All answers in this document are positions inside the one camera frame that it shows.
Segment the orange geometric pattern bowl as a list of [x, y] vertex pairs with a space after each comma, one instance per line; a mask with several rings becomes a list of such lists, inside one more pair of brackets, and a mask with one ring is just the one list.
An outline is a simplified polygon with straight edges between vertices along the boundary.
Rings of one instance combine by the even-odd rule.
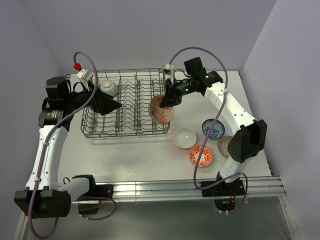
[[149, 114], [153, 120], [159, 124], [168, 124], [174, 117], [173, 107], [160, 107], [164, 96], [156, 95], [154, 96], [148, 106]]

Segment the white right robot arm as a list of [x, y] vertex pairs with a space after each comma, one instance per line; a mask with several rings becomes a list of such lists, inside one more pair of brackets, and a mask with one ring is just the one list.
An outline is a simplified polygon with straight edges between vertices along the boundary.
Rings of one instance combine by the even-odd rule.
[[182, 97], [191, 93], [201, 93], [223, 116], [230, 126], [233, 137], [227, 149], [229, 157], [218, 172], [217, 191], [229, 194], [247, 163], [265, 147], [267, 124], [249, 114], [227, 89], [227, 79], [216, 71], [208, 72], [199, 57], [184, 62], [188, 77], [183, 80], [175, 78], [174, 67], [166, 64], [164, 74], [165, 95], [160, 107], [173, 107], [181, 104]]

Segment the pale green bowl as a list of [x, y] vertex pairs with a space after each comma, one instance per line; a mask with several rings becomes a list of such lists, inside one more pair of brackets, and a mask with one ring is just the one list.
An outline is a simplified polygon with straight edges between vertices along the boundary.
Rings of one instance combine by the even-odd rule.
[[118, 85], [115, 84], [113, 81], [106, 80], [100, 84], [100, 90], [103, 93], [106, 93], [106, 94], [114, 97], [118, 94]]

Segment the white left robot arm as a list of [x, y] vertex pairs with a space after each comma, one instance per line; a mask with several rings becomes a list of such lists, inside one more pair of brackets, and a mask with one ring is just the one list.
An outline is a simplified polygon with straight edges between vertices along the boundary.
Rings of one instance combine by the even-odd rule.
[[66, 185], [58, 185], [62, 149], [72, 119], [62, 120], [90, 99], [94, 85], [90, 82], [88, 86], [88, 90], [75, 92], [64, 77], [46, 81], [36, 159], [25, 189], [14, 195], [15, 204], [31, 219], [66, 217], [74, 201], [103, 200], [91, 174], [76, 175]]

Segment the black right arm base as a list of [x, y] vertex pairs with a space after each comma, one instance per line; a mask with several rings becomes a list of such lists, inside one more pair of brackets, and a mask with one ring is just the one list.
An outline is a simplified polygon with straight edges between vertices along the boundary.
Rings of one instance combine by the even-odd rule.
[[246, 196], [248, 193], [248, 177], [242, 172], [236, 172], [225, 178], [218, 172], [215, 180], [202, 180], [200, 185], [197, 185], [196, 175], [193, 175], [192, 180], [203, 198]]

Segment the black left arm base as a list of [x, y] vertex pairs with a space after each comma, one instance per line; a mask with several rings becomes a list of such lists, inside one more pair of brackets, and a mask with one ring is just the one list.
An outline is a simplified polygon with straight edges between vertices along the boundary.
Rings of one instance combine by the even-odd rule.
[[71, 197], [71, 202], [75, 201], [102, 201], [112, 199], [114, 193], [114, 186], [112, 184], [98, 184], [93, 186], [88, 192], [79, 194], [76, 193]]

